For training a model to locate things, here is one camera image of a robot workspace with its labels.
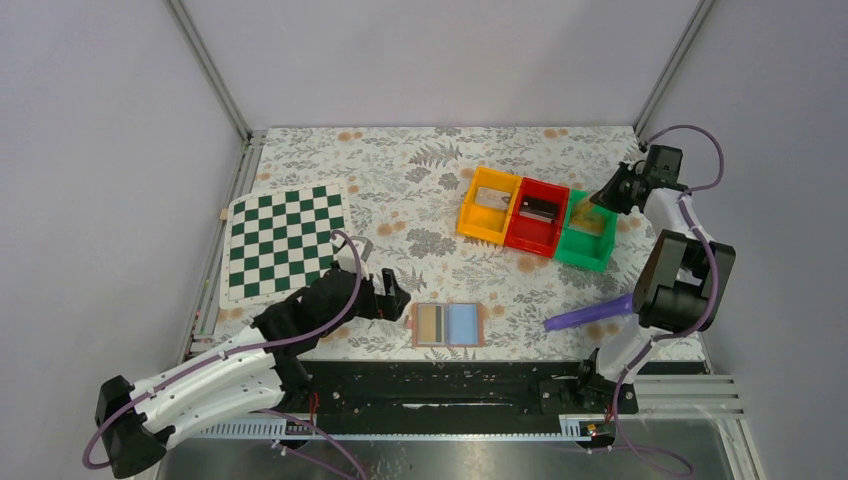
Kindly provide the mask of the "gold VIP card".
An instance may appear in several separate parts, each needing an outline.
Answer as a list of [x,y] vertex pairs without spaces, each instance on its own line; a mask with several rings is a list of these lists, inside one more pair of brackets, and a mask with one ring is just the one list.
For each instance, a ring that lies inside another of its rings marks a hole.
[[593,209],[594,204],[591,201],[580,202],[572,209],[569,226],[573,229],[582,229],[585,231],[594,230],[597,225],[597,220],[593,213]]

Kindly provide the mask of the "tan leather card holder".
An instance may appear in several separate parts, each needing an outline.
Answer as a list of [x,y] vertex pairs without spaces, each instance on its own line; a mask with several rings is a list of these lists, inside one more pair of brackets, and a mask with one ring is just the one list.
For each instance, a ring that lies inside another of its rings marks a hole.
[[411,322],[415,347],[481,347],[485,343],[479,303],[417,303]]

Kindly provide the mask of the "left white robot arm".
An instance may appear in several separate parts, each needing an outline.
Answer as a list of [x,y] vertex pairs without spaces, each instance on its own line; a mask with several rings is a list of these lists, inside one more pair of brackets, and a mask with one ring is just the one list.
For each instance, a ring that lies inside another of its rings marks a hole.
[[243,413],[280,405],[301,408],[315,397],[299,355],[350,320],[396,321],[411,295],[393,270],[373,277],[333,264],[323,276],[272,304],[217,347],[145,380],[118,375],[100,387],[96,440],[117,479],[158,463],[190,435]]

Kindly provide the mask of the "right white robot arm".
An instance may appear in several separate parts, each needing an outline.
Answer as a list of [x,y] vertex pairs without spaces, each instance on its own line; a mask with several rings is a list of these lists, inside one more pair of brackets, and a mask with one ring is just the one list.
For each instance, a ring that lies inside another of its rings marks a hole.
[[625,313],[619,333],[581,364],[571,400],[580,408],[614,413],[625,385],[662,343],[703,330],[715,318],[736,253],[715,241],[693,212],[693,189],[679,181],[680,149],[651,145],[643,159],[621,163],[612,178],[580,206],[628,214],[638,210],[657,237],[634,290],[581,310],[585,323]]

